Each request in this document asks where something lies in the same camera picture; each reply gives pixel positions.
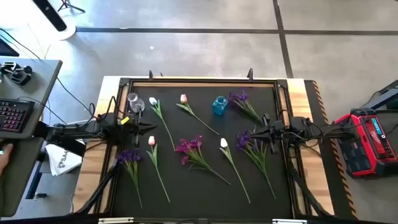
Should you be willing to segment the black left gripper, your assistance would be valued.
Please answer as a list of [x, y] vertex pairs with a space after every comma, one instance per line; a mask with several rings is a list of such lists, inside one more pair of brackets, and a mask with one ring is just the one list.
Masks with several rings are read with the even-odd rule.
[[152, 123], [140, 122], [140, 115], [140, 112], [127, 113], [123, 118], [128, 116], [129, 121], [125, 124], [120, 123], [124, 135], [131, 138], [131, 144], [134, 147], [139, 147], [139, 135], [144, 135], [145, 133], [148, 133], [157, 127]]

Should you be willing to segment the pink artificial tulip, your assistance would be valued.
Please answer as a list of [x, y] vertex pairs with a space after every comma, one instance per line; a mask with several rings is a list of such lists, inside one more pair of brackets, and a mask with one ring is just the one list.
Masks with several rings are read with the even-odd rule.
[[219, 135], [219, 132], [215, 131], [213, 128], [211, 128], [209, 125], [207, 125], [204, 121], [202, 121], [191, 109], [189, 103], [188, 103], [188, 98], [185, 94], [180, 95], [180, 103], [176, 104], [178, 107], [181, 109], [185, 110], [187, 113], [192, 115], [194, 118], [196, 118], [201, 124], [206, 126], [209, 130], [211, 130], [213, 133]]
[[166, 199], [167, 199], [168, 203], [170, 203], [170, 197], [168, 195], [167, 189], [165, 188], [165, 185], [163, 183], [163, 180], [162, 180], [162, 177], [161, 177], [161, 174], [160, 174], [160, 171], [159, 171], [159, 166], [158, 166], [158, 161], [157, 161], [157, 146], [158, 145], [157, 145], [157, 143], [155, 141], [155, 137], [154, 136], [149, 136], [148, 145], [150, 146], [150, 151], [147, 151], [147, 153], [148, 153], [148, 155], [149, 155], [149, 157], [150, 157], [150, 159], [151, 159], [151, 161], [152, 161], [152, 163], [153, 163], [153, 165], [155, 167], [156, 174], [157, 174], [157, 176], [159, 178], [159, 182], [160, 182], [160, 184], [162, 186], [162, 189], [164, 191]]

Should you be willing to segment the purple artificial flower bunch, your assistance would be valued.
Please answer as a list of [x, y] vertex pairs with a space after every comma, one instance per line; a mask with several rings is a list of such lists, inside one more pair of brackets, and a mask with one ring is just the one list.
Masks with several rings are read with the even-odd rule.
[[245, 152], [256, 165], [256, 167], [262, 172], [274, 199], [276, 199], [272, 184], [268, 178], [266, 171], [266, 154], [268, 143], [264, 143], [261, 140], [256, 140], [251, 137], [251, 134], [255, 131], [244, 130], [237, 135], [237, 146], [236, 148], [240, 151]]
[[142, 208], [142, 200], [139, 190], [139, 163], [141, 161], [141, 156], [139, 155], [138, 150], [131, 149], [121, 151], [117, 156], [117, 160], [129, 174], [136, 189], [139, 205]]
[[233, 105], [235, 108], [243, 110], [248, 116], [255, 119], [259, 123], [262, 123], [260, 116], [255, 112], [254, 108], [248, 98], [248, 94], [242, 90], [240, 93], [231, 92], [228, 96], [228, 103]]

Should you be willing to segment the white artificial tulip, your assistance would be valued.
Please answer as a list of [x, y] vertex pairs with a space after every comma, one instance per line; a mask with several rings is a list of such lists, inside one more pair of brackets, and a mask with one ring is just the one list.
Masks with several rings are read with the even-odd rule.
[[154, 97], [150, 97], [150, 98], [149, 98], [149, 103], [150, 103], [150, 108], [151, 108], [151, 109], [154, 111], [154, 113], [161, 119], [161, 121], [162, 121], [162, 123], [163, 123], [163, 125], [164, 125], [164, 128], [165, 128], [167, 134], [169, 135], [169, 139], [170, 139], [170, 142], [171, 142], [173, 151], [175, 151], [174, 140], [173, 140], [172, 135], [171, 135], [171, 133], [170, 133], [170, 131], [169, 131], [169, 128], [168, 128], [168, 126], [167, 126], [167, 124], [166, 124], [166, 122], [165, 122], [165, 119], [164, 119], [164, 117], [163, 117], [163, 115], [162, 115], [162, 108], [161, 108], [160, 100], [156, 100]]
[[227, 159], [229, 160], [230, 164], [232, 165], [232, 167], [233, 167], [233, 169], [235, 171], [235, 174], [238, 177], [238, 180], [239, 180], [239, 182], [241, 184], [241, 187], [244, 190], [244, 193], [245, 193], [245, 196], [246, 196], [246, 198], [248, 200], [248, 203], [251, 203], [251, 199], [249, 198], [249, 195], [248, 195], [248, 192], [246, 190], [245, 184], [244, 184], [244, 182], [243, 182], [243, 180], [242, 180], [242, 178], [241, 178], [241, 176], [240, 176], [240, 174], [239, 174], [239, 172], [238, 172], [238, 170], [237, 170], [237, 168], [236, 168], [236, 166], [234, 164], [232, 153], [231, 153], [231, 149], [229, 148], [228, 142], [227, 142], [227, 140], [225, 138], [221, 138], [220, 139], [220, 150], [227, 157]]

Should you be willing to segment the magenta artificial flower bunch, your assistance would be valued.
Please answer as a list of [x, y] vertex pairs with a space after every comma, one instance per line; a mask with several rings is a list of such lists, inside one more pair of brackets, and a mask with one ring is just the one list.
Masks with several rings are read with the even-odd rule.
[[180, 145], [175, 149], [175, 152], [177, 152], [182, 156], [181, 164], [183, 166], [190, 164], [189, 169], [201, 169], [211, 172], [212, 174], [219, 177], [223, 182], [230, 185], [230, 182], [228, 182], [224, 177], [219, 175], [219, 173], [217, 173], [209, 165], [209, 163], [207, 163], [201, 151], [201, 145], [202, 145], [201, 135], [197, 135], [195, 139], [189, 141], [186, 139], [181, 139]]

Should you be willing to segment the white printed paper bag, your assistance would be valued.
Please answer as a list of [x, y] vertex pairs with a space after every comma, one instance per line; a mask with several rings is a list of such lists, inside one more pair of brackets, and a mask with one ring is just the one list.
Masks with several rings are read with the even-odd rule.
[[65, 174], [80, 166], [83, 162], [82, 156], [55, 144], [48, 144], [45, 149], [49, 157], [50, 171], [53, 176]]

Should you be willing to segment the red portable power station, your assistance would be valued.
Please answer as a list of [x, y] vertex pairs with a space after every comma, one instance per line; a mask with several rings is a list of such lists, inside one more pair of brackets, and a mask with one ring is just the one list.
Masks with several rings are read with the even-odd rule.
[[335, 123], [348, 133], [337, 141], [350, 176], [398, 175], [398, 110], [352, 109]]

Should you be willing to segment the grey desk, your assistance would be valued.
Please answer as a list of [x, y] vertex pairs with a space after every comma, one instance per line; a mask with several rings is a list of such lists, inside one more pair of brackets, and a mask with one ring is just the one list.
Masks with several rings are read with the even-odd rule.
[[32, 78], [24, 86], [4, 77], [0, 81], [0, 98], [33, 100], [32, 115], [21, 133], [0, 131], [0, 139], [14, 139], [8, 165], [0, 176], [0, 217], [15, 215], [44, 139], [33, 136], [62, 66], [60, 60], [28, 59], [0, 56], [0, 63], [15, 62], [33, 69]]

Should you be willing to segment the black metal stand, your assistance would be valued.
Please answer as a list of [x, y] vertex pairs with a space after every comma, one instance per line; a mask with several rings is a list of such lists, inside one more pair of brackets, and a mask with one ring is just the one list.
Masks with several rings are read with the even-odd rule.
[[362, 105], [362, 108], [371, 108], [376, 110], [398, 98], [398, 80], [393, 81], [388, 86], [377, 91], [379, 96], [375, 99], [371, 98], [367, 103]]

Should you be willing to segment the black backlit keyboard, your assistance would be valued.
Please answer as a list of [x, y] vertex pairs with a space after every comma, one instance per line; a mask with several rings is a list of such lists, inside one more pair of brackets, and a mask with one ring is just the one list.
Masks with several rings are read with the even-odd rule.
[[34, 105], [33, 101], [0, 98], [0, 131], [21, 133], [32, 114]]

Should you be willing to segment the black clamp device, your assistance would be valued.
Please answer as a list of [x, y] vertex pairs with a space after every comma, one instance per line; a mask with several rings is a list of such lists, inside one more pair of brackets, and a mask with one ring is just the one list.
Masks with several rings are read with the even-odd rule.
[[0, 64], [0, 74], [7, 76], [12, 82], [24, 86], [32, 78], [32, 67], [21, 67], [16, 62], [4, 62]]

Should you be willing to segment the person's hand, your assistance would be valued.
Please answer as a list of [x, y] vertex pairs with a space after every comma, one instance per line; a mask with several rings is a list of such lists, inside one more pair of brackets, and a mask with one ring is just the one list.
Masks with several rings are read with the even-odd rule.
[[14, 145], [12, 143], [6, 144], [0, 150], [0, 176], [2, 175], [5, 167], [9, 163], [9, 158], [13, 150]]

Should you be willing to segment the black panel on white base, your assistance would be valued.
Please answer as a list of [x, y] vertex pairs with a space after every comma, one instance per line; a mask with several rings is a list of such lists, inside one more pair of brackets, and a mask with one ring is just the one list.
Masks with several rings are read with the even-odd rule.
[[32, 0], [52, 25], [51, 35], [57, 40], [67, 40], [76, 33], [76, 25], [67, 24], [48, 0]]

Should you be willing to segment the black tripod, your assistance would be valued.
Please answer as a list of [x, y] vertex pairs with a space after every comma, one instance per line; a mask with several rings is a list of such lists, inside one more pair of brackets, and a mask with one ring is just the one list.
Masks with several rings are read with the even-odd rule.
[[76, 9], [77, 11], [80, 11], [82, 13], [86, 12], [84, 9], [70, 4], [70, 0], [61, 0], [61, 2], [61, 6], [57, 9], [58, 12], [60, 12], [62, 9]]

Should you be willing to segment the silver metal bracket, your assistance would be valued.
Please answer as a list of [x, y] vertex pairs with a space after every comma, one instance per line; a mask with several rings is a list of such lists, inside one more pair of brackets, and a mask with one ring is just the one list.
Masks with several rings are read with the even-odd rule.
[[272, 224], [308, 224], [306, 220], [296, 220], [296, 219], [272, 219]]
[[98, 224], [133, 223], [134, 217], [99, 218]]

